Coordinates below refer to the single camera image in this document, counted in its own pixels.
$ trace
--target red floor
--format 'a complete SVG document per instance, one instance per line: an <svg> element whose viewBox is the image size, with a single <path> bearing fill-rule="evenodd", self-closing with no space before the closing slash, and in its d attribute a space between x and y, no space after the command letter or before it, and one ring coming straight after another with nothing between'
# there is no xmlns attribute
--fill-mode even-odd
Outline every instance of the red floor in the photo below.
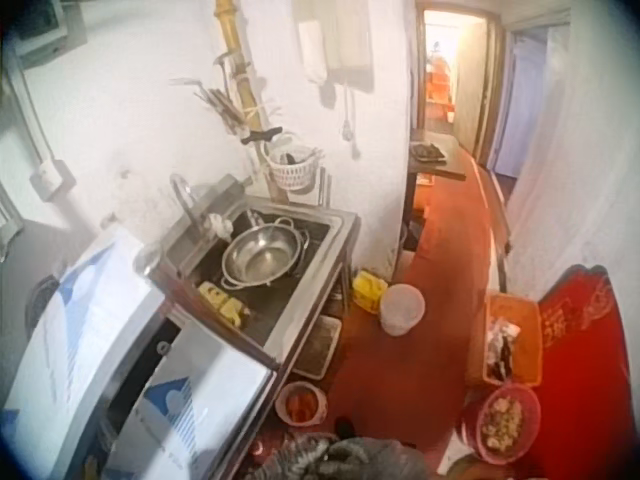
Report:
<svg viewBox="0 0 640 480"><path fill-rule="evenodd" d="M393 338L353 306L321 382L329 415L358 435L414 444L437 467L464 404L470 331L480 318L489 269L489 215L471 157L467 180L436 179L429 216L405 281L427 302L422 321Z"/></svg>

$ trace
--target orange crate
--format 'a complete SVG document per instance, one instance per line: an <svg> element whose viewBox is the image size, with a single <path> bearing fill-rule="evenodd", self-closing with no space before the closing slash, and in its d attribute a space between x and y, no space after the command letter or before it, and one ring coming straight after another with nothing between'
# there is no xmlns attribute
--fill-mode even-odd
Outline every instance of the orange crate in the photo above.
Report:
<svg viewBox="0 0 640 480"><path fill-rule="evenodd" d="M467 384L502 385L487 375L487 333L494 320L500 317L520 327L513 347L514 383L535 387L542 381L542 325L538 304L531 300L504 293L489 292L485 313L471 336L467 362Z"/></svg>

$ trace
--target metal pot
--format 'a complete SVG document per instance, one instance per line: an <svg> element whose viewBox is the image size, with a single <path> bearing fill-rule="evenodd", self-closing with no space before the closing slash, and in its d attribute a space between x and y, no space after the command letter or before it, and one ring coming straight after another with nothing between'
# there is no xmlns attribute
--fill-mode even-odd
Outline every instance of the metal pot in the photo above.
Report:
<svg viewBox="0 0 640 480"><path fill-rule="evenodd" d="M274 223L255 226L235 238L222 256L221 285L227 290L269 285L289 272L309 245L293 227L293 220L280 217Z"/></svg>

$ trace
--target red fabric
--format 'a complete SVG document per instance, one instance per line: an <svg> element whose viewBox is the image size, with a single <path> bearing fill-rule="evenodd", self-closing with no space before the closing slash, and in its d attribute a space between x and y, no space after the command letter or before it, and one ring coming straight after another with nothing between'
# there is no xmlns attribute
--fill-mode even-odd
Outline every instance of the red fabric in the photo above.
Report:
<svg viewBox="0 0 640 480"><path fill-rule="evenodd" d="M540 302L545 342L540 433L522 478L604 479L635 440L620 312L606 274L571 268Z"/></svg>

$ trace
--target white bucket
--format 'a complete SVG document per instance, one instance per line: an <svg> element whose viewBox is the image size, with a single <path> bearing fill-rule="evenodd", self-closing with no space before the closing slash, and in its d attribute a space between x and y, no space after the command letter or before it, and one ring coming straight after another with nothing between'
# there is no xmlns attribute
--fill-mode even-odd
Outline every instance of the white bucket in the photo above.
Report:
<svg viewBox="0 0 640 480"><path fill-rule="evenodd" d="M404 335L422 319L425 301L422 293L411 285L399 283L384 292L380 300L380 324L389 335Z"/></svg>
<svg viewBox="0 0 640 480"><path fill-rule="evenodd" d="M315 394L316 400L318 401L318 410L316 414L313 416L311 420L308 422L294 422L293 419L287 413L287 398L289 395L296 392L296 390L304 388L305 390L310 390ZM324 419L327 418L327 396L324 394L322 390L316 388L311 385L309 382L293 382L285 385L278 397L276 398L276 413L280 417L280 419L285 422L287 425L291 425L292 427L311 427L312 425L319 425L324 422Z"/></svg>

